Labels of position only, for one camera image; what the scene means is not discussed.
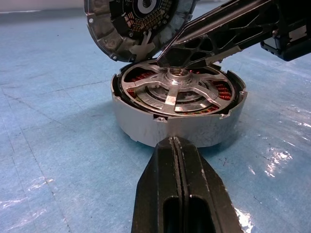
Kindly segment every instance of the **black clamp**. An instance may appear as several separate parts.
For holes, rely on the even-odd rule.
[[[132,233],[242,233],[224,184],[188,140],[159,142],[136,192]]]

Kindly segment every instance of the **copper winding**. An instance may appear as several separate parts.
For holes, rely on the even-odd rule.
[[[130,82],[136,82],[138,80],[142,80],[142,79],[145,79],[145,78],[148,78],[149,76],[153,75],[154,72],[153,71],[148,71],[148,72],[145,72],[145,73],[141,73],[139,74],[138,76],[136,77],[133,77]],[[131,97],[133,98],[136,98],[136,94],[135,94],[135,91],[134,90],[127,90],[127,93],[130,94]]]
[[[200,72],[197,71],[195,72],[194,70],[189,70],[191,73],[195,73],[195,74],[199,74]],[[213,82],[212,83],[215,85],[215,87],[218,90],[218,97],[223,99],[223,100],[231,100],[231,91],[229,90],[229,88],[226,86],[226,82]],[[213,112],[215,110],[218,110],[219,107],[217,107],[216,105],[212,105],[211,107],[203,110],[203,111],[199,111],[199,112],[195,112],[195,113],[190,113],[190,114],[201,114],[201,113],[210,113]]]

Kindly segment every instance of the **blue surface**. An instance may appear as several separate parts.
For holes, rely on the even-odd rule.
[[[112,112],[125,64],[97,48],[82,10],[0,15],[0,32],[0,232],[129,233],[153,149]],[[234,136],[201,152],[247,233],[311,232],[310,67],[259,45],[223,62],[249,96]]]

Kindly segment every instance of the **motor hub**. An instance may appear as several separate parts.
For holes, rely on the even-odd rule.
[[[197,147],[220,143],[232,135],[247,96],[244,82],[218,66],[161,69],[155,60],[123,68],[111,90],[120,127],[152,147],[167,136]]]

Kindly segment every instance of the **metal spoke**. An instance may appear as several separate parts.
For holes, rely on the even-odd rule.
[[[164,86],[164,84],[161,82],[160,78],[157,75],[152,75],[149,78],[138,80],[136,82],[130,82],[130,83],[123,82],[122,85],[125,90],[128,90],[128,89],[135,90],[137,88],[144,87],[147,85]]]
[[[148,63],[143,63],[143,64],[137,64],[137,67],[143,68],[145,70],[151,70],[155,73],[159,73],[160,72],[160,67],[157,65],[150,65]]]
[[[224,81],[227,82],[228,79],[221,73],[212,75],[212,74],[192,74],[194,78],[197,78],[200,81]]]
[[[179,92],[178,85],[173,85],[170,87],[166,100],[165,100],[165,104],[162,107],[162,111],[165,111],[168,113],[175,112],[175,105],[176,105],[176,99],[177,99],[178,92]]]
[[[190,88],[190,90],[201,95],[201,96],[203,96],[210,103],[215,104],[219,108],[225,107],[226,105],[228,105],[230,103],[230,101],[223,100],[223,99],[219,98],[213,92],[211,92],[210,90],[208,90],[208,89],[206,89],[200,85],[193,86]]]

